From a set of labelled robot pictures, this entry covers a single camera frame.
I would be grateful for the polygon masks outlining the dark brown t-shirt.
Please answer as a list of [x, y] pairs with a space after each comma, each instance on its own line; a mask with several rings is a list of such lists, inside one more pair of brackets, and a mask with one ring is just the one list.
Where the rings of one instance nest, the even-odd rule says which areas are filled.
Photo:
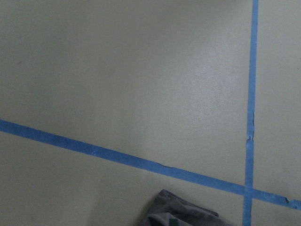
[[168, 190], [161, 190], [140, 226], [222, 226], [218, 213], [199, 207]]

